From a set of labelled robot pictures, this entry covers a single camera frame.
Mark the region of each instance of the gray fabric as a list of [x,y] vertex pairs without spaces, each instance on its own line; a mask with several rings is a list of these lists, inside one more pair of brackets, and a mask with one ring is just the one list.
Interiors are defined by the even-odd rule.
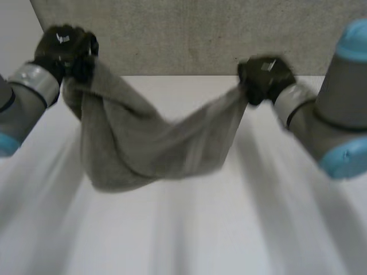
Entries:
[[121,77],[95,63],[93,80],[65,80],[63,96],[81,120],[81,159],[97,189],[126,191],[223,165],[247,106],[238,88],[169,123]]

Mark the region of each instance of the cloth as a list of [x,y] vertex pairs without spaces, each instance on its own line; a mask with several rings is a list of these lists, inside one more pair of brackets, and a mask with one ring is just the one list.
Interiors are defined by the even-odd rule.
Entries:
[[85,171],[95,188],[109,192],[220,168],[247,106],[236,87],[187,118],[169,122],[97,58],[92,80],[66,79],[63,96],[81,120]]

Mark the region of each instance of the towel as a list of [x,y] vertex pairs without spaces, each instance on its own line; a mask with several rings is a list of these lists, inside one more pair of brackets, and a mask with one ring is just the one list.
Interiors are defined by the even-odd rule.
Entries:
[[81,121],[82,164],[96,189],[128,191],[223,165],[247,106],[239,87],[173,123],[98,58],[94,63],[90,81],[64,80],[63,98]]

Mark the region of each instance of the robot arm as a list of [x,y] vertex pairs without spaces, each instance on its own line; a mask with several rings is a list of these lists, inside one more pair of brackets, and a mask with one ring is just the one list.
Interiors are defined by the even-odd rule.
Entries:
[[12,156],[47,108],[58,99],[65,76],[87,81],[98,54],[92,33],[68,25],[55,26],[42,36],[35,59],[23,64],[7,81],[0,76],[0,156]]
[[[367,171],[366,49],[367,20],[363,19],[346,28],[318,95],[295,81],[281,85],[281,91],[277,82],[264,86],[279,72],[258,70],[246,74],[246,69],[253,66],[242,65],[249,83],[257,83],[249,86],[250,98],[260,94],[265,95],[263,99],[271,99],[280,121],[333,179],[352,178]],[[269,63],[264,58],[253,62],[265,68]]]

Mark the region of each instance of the white table surface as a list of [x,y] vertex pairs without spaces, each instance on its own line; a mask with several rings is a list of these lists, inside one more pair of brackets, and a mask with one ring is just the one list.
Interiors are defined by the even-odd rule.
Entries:
[[[170,119],[236,83],[127,80]],[[246,110],[221,171],[120,194],[92,188],[79,130],[60,100],[0,162],[0,274],[366,274],[367,176],[327,179],[269,104]]]

